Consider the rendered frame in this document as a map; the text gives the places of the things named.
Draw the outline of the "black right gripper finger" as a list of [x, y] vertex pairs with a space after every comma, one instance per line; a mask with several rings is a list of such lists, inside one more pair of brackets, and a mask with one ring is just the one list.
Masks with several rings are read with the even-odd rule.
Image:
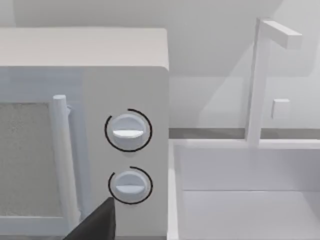
[[62, 240], [115, 240], [116, 208], [108, 197]]

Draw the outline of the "white microwave knob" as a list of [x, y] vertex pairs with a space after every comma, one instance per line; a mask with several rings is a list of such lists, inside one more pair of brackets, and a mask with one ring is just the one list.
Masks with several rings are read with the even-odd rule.
[[153, 126], [143, 112], [128, 108], [127, 112], [107, 117], [104, 135], [114, 149], [123, 153], [135, 153], [150, 143]]
[[151, 176], [142, 168], [130, 166], [129, 170], [113, 172], [107, 182], [110, 195], [124, 205], [138, 205], [153, 193]]

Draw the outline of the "microwave door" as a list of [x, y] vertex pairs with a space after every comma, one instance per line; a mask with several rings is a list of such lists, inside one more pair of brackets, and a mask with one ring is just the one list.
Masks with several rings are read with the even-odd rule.
[[53, 221], [64, 216], [53, 96], [65, 95], [80, 221], [85, 205], [80, 171], [86, 155], [78, 67], [0, 67], [0, 223]]

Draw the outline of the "pale microwave oven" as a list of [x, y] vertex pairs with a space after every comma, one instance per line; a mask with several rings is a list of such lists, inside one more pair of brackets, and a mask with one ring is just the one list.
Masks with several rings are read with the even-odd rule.
[[[135, 166], [153, 181], [144, 202], [115, 201], [115, 240], [168, 239], [169, 56], [161, 28], [0, 27], [0, 68], [80, 68], [85, 157], [80, 169], [83, 218], [107, 198], [110, 175]], [[105, 138], [108, 116], [136, 109], [153, 137], [137, 152], [121, 152]], [[0, 240], [63, 240], [75, 227], [52, 220], [0, 223]]]

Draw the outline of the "white sink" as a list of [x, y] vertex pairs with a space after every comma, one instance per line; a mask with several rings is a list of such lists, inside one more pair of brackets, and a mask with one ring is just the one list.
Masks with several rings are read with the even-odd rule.
[[171, 139], [168, 240], [320, 240], [320, 140]]

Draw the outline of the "tall white tap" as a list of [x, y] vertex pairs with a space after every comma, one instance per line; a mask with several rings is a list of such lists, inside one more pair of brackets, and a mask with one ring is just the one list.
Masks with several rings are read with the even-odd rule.
[[303, 35], [271, 18], [256, 19], [245, 127], [250, 148], [258, 147], [261, 139], [271, 42], [287, 50], [299, 50]]

